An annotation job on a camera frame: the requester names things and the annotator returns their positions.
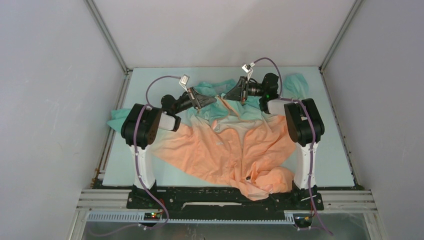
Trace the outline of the teal and orange jacket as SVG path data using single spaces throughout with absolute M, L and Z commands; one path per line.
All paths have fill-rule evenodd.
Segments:
M 148 153 L 203 181 L 237 188 L 252 201 L 290 192 L 295 174 L 283 162 L 296 146 L 286 117 L 262 112 L 258 96 L 244 103 L 225 100 L 224 94 L 235 85 L 230 79 L 193 87 L 215 89 L 216 102 L 178 113 L 179 129 L 159 129 Z M 131 109 L 111 112 L 108 125 L 120 136 Z

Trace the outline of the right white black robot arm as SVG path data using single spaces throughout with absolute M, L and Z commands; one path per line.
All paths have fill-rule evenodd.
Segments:
M 297 100 L 280 97 L 280 81 L 280 76 L 274 73 L 267 73 L 262 82 L 241 76 L 223 98 L 245 103 L 248 97 L 259 97 L 262 112 L 286 117 L 289 137 L 300 151 L 294 175 L 294 188 L 298 191 L 291 194 L 290 201 L 295 208 L 304 209 L 311 202 L 306 190 L 312 191 L 316 187 L 316 151 L 325 126 L 312 98 Z

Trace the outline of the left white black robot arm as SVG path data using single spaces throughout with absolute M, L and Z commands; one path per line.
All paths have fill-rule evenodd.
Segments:
M 122 124 L 120 134 L 132 150 L 135 168 L 134 185 L 143 189 L 138 201 L 145 208 L 153 208 L 158 202 L 158 194 L 150 190 L 156 184 L 153 163 L 148 153 L 150 145 L 157 138 L 158 130 L 176 132 L 181 118 L 177 114 L 190 108 L 200 110 L 215 103 L 215 97 L 206 96 L 190 87 L 179 98 L 167 94 L 161 98 L 161 108 L 150 104 L 134 104 Z

